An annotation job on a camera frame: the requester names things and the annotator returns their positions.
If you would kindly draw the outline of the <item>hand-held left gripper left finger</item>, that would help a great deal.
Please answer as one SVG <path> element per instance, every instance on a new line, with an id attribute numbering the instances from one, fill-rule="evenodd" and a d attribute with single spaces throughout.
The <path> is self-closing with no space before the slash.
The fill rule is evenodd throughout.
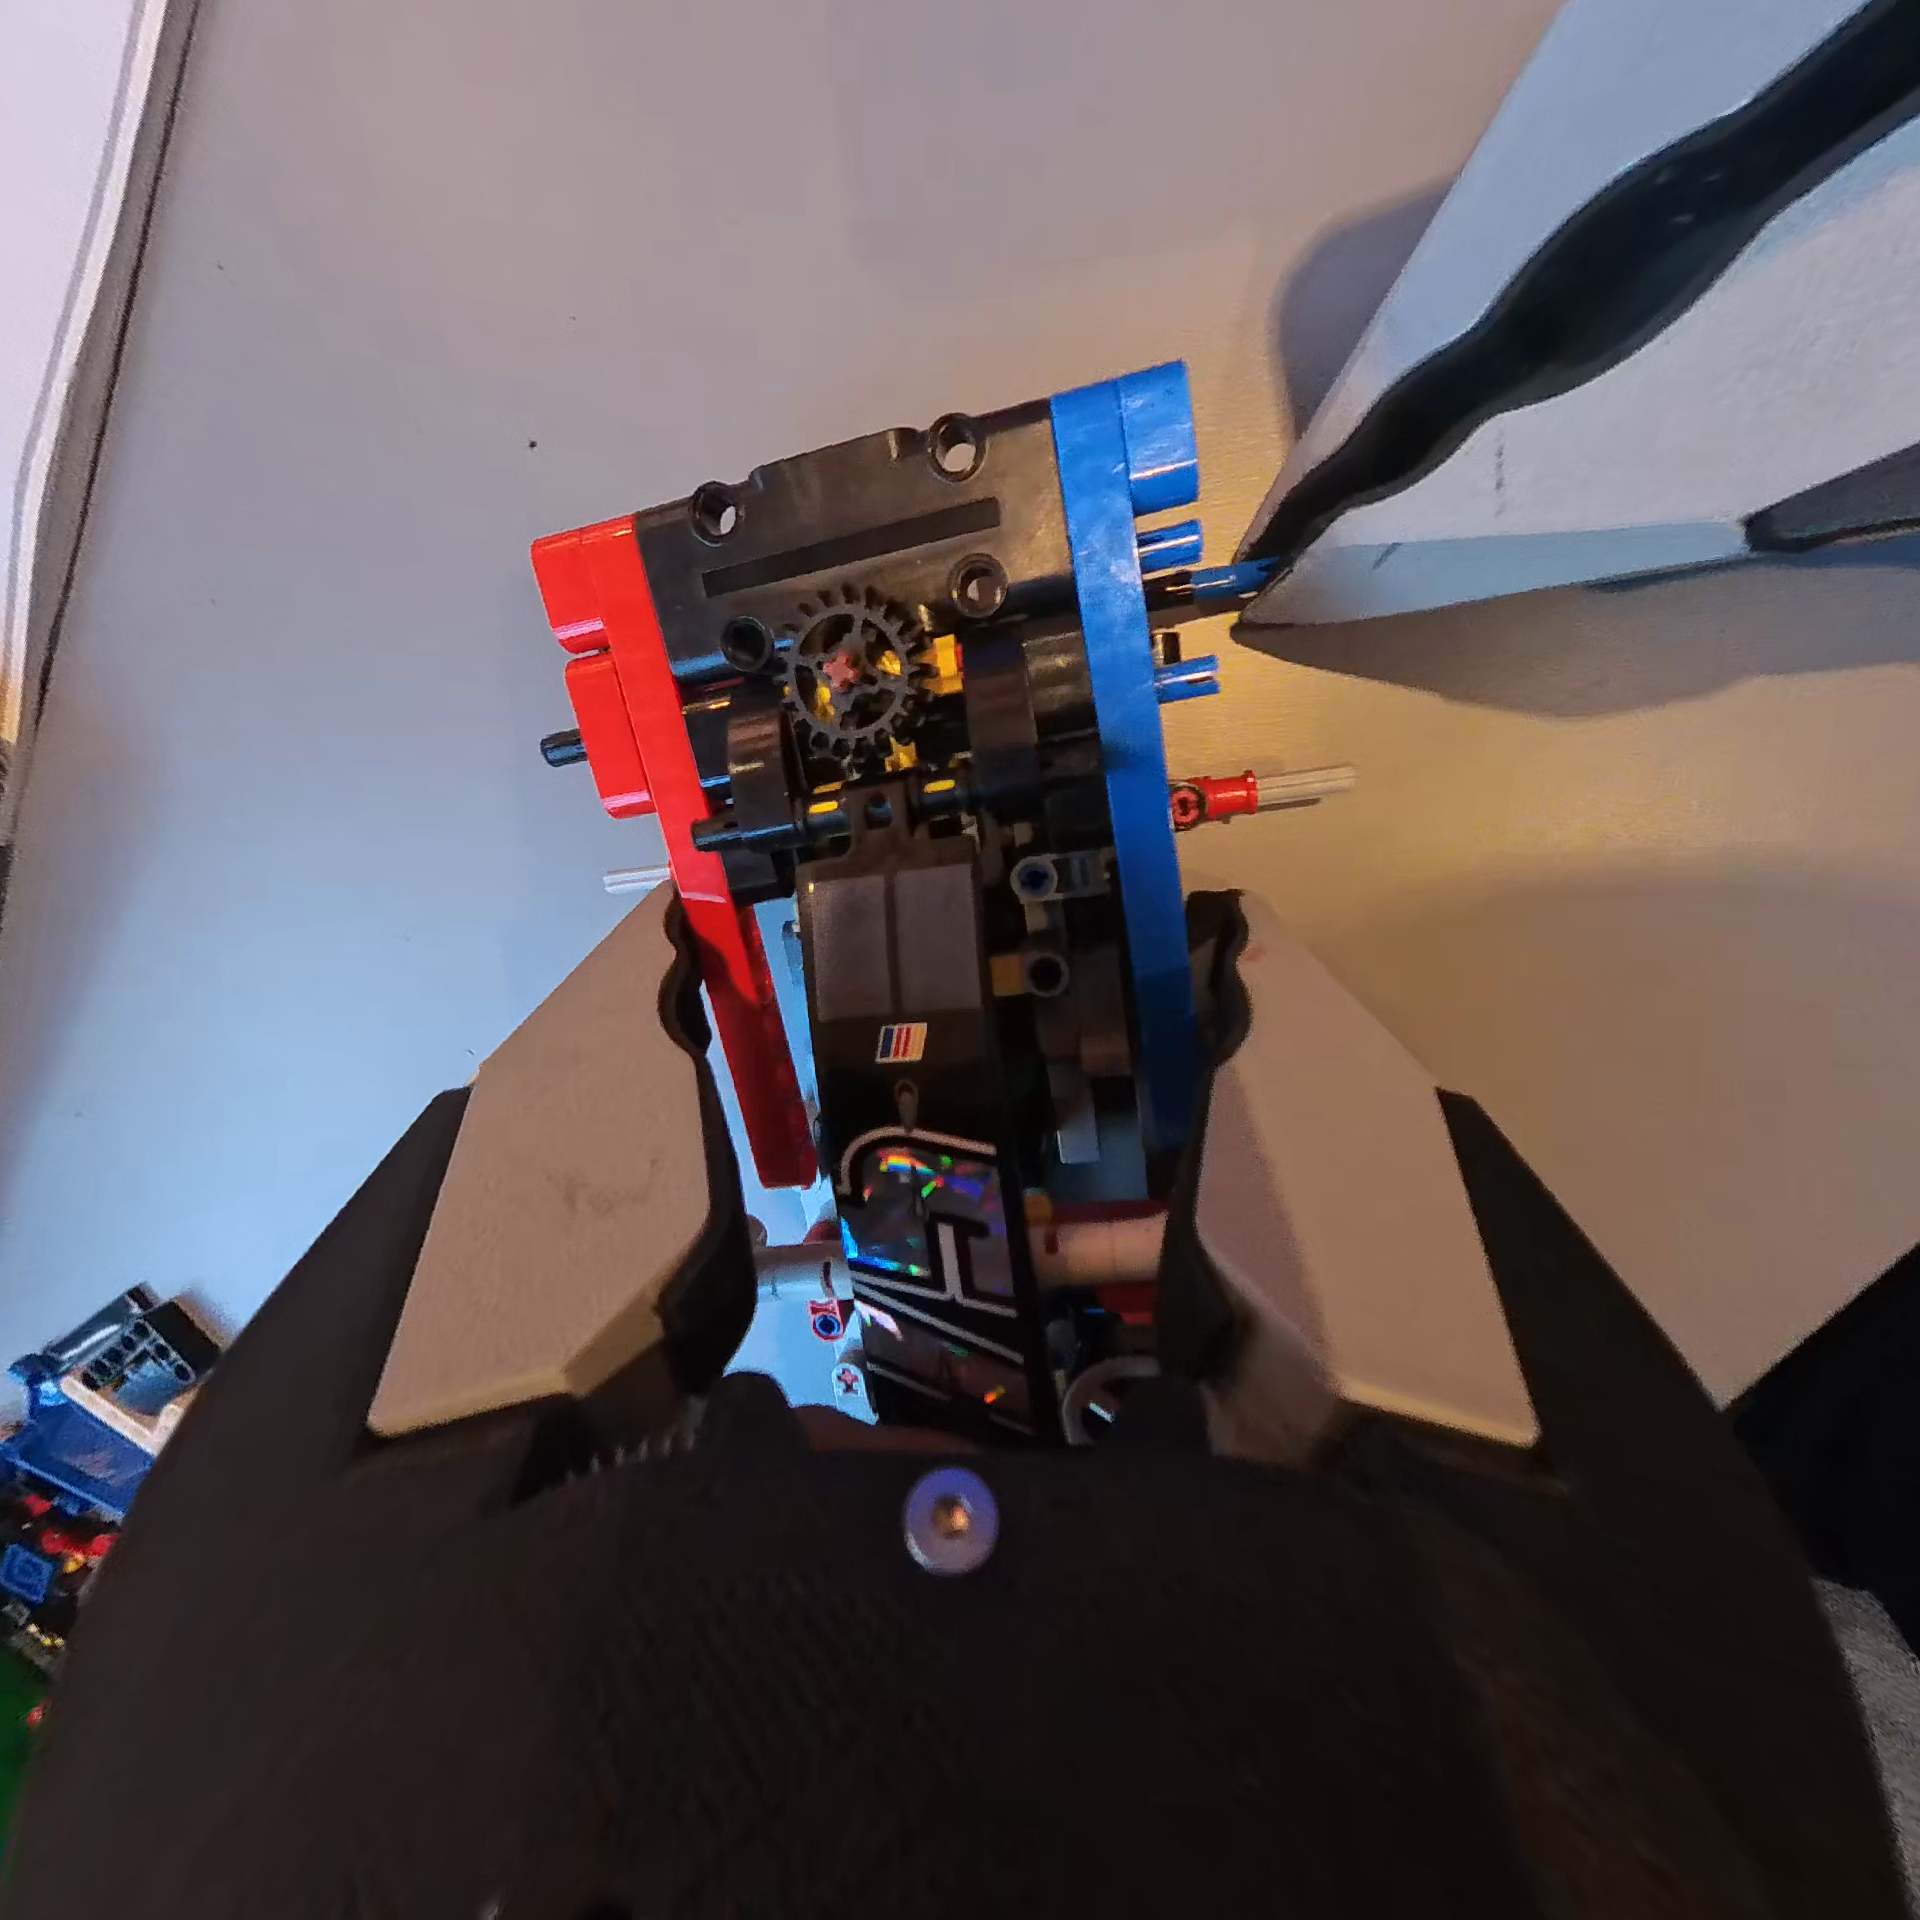
<path id="1" fill-rule="evenodd" d="M 756 1283 L 709 1042 L 663 884 L 472 1077 L 375 1435 L 547 1401 L 648 1425 L 732 1357 Z"/>

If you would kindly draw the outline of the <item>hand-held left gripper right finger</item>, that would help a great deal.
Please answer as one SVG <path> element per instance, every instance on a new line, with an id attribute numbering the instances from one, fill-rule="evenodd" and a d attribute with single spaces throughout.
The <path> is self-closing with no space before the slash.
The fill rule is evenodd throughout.
<path id="1" fill-rule="evenodd" d="M 1191 1364 L 1215 1449 L 1382 1414 L 1528 1449 L 1540 1421 L 1438 1085 L 1276 910 L 1225 894 L 1191 1200 L 1227 1313 Z"/>

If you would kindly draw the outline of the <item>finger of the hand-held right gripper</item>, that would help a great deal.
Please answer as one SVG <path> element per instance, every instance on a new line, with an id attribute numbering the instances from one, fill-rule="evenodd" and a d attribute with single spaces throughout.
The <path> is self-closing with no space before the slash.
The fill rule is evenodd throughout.
<path id="1" fill-rule="evenodd" d="M 1321 628 L 1915 525 L 1915 117 L 1645 347 L 1356 510 L 1246 610 Z"/>
<path id="2" fill-rule="evenodd" d="M 1915 117 L 1915 4 L 1564 4 L 1268 490 L 1297 561 L 1645 347 Z"/>

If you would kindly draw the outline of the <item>brick car chassis model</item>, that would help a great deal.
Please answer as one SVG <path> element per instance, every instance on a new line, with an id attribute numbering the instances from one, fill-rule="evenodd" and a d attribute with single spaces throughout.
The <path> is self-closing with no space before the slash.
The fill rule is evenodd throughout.
<path id="1" fill-rule="evenodd" d="M 1155 1374 L 1209 1038 L 1177 838 L 1352 786 L 1167 771 L 1217 690 L 1182 363 L 888 427 L 533 546 L 582 762 L 652 816 L 817 1338 L 886 1425 L 1088 1446 Z"/>

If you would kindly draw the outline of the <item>pile of loose bricks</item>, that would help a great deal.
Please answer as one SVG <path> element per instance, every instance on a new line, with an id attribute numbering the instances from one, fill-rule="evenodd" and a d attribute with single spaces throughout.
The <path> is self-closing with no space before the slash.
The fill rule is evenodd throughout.
<path id="1" fill-rule="evenodd" d="M 23 1411 L 3 1440 L 3 1641 L 39 1673 L 60 1669 L 140 1485 L 222 1350 L 183 1300 L 129 1286 L 8 1364 Z"/>

